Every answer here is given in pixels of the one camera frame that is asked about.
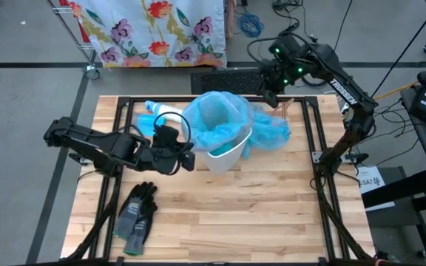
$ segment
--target plastic bag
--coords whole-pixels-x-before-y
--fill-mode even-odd
[[[248,134],[253,122],[249,102],[230,92],[207,92],[193,100],[182,115],[189,122],[194,151],[214,151]],[[188,137],[182,123],[183,136]]]
[[[250,105],[254,114],[252,134],[241,154],[249,158],[250,148],[273,151],[282,148],[290,138],[291,131],[285,119],[267,115],[261,106]]]

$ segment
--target gray floor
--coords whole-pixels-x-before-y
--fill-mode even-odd
[[[45,1],[0,0],[0,62],[83,62],[84,58],[64,31]],[[278,18],[270,1],[249,0],[248,11],[257,14],[265,29],[261,37],[272,37],[288,25]],[[307,31],[320,42],[334,45],[347,1],[305,0]],[[303,11],[294,15],[303,20]],[[344,24],[337,52],[345,62],[392,62],[404,49],[426,18],[422,0],[355,0]],[[71,27],[76,24],[66,16]],[[302,35],[302,26],[297,31]],[[231,62],[251,59],[245,47],[251,39],[242,34],[228,41]],[[426,61],[422,46],[426,44],[426,27],[415,40],[404,62]],[[261,45],[267,56],[267,45]],[[89,126],[99,95],[162,95],[189,94],[189,74],[207,69],[101,69],[101,79],[90,81],[81,105],[78,122]],[[388,92],[415,79],[426,69],[398,68],[378,93]],[[388,69],[346,69],[366,91],[372,92]],[[23,264],[36,230],[45,195],[58,156],[49,149],[42,135],[51,121],[70,115],[83,73],[78,68],[0,69],[0,265]],[[320,93],[308,87],[286,88],[287,93]],[[321,88],[322,92],[331,90]],[[388,106],[398,95],[386,98]],[[400,125],[378,119],[377,134],[389,132]],[[386,156],[404,151],[416,139],[408,133],[399,139],[382,137],[359,146],[370,154],[367,164],[378,163]],[[426,169],[422,147],[382,164],[403,166],[407,175]],[[55,200],[40,262],[55,261],[61,250],[80,167],[67,161]],[[412,259],[422,243],[414,228],[372,228],[376,245],[402,260]]]

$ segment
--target glove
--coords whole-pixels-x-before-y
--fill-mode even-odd
[[[126,201],[124,201],[123,205],[121,206],[118,223],[116,224],[115,230],[113,231],[116,236],[124,240],[128,240],[129,236],[132,235],[136,222],[138,222],[140,210],[148,210],[152,208],[152,195],[156,191],[157,187],[152,182],[143,182],[140,185],[136,185],[131,190],[129,196],[126,198]]]
[[[151,197],[141,208],[140,215],[134,226],[134,231],[129,236],[124,253],[129,255],[141,255],[143,253],[144,243],[149,236],[152,227],[152,218],[154,212],[158,209]]]

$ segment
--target floral curtain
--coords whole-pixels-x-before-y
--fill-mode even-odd
[[[223,0],[73,0],[104,67],[226,67]]]

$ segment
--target wooden plank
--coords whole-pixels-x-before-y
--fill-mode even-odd
[[[94,129],[111,131],[117,99],[118,96],[100,97]],[[327,145],[332,146],[344,132],[337,100],[333,95],[321,95],[318,100]],[[180,109],[188,105],[166,104]],[[269,114],[280,116],[280,112],[274,113],[272,108],[262,105]],[[146,113],[142,103],[136,103],[134,110],[132,122],[136,114]],[[312,109],[309,113],[315,147],[319,150]],[[284,147],[278,151],[253,149],[249,160],[241,159],[222,175],[212,174],[199,160],[194,171],[181,169],[172,177],[126,169],[118,208],[134,185],[152,181],[159,187],[155,195],[159,210],[144,255],[126,255],[125,241],[114,238],[110,260],[124,256],[127,262],[316,262],[319,256],[327,256],[317,193],[309,185],[313,171],[298,103],[288,107],[286,120],[292,134]],[[168,124],[180,129],[178,124]],[[83,167],[82,173],[90,170],[92,166]],[[341,166],[340,171],[354,175],[352,166]],[[336,174],[335,183],[345,225],[373,255],[371,232],[357,182]],[[78,184],[62,256],[73,252],[90,230],[100,187],[101,176],[97,174],[86,176]],[[337,232],[332,227],[339,255]],[[101,234],[98,254],[102,251],[106,227]]]

